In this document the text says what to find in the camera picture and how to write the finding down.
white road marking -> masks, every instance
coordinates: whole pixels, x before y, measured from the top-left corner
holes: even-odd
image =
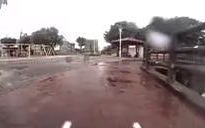
[[[142,128],[138,122],[134,122],[132,125],[133,128]]]
[[[72,122],[71,121],[65,121],[62,125],[62,128],[71,128]]]

lamp post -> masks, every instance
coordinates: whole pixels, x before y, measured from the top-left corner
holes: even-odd
[[[121,60],[121,34],[122,34],[122,27],[119,27],[119,59]]]

reddish pavement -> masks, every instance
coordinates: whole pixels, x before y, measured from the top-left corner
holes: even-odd
[[[0,96],[1,128],[205,128],[205,116],[139,69],[101,63]]]

overcast sky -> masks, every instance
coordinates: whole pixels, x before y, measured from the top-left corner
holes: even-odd
[[[78,36],[105,43],[103,33],[117,21],[146,26],[153,16],[189,16],[205,21],[205,0],[8,0],[0,10],[0,38],[19,37],[54,26],[70,42]]]

white post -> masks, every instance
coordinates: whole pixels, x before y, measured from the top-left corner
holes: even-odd
[[[121,60],[121,33],[122,28],[119,28],[119,59]]]
[[[28,47],[28,57],[30,58],[30,47],[31,47],[31,44],[29,44],[29,47]]]
[[[94,53],[96,53],[96,46],[95,46],[96,45],[96,40],[94,40],[93,42],[94,42],[94,48],[93,48],[94,49]]]

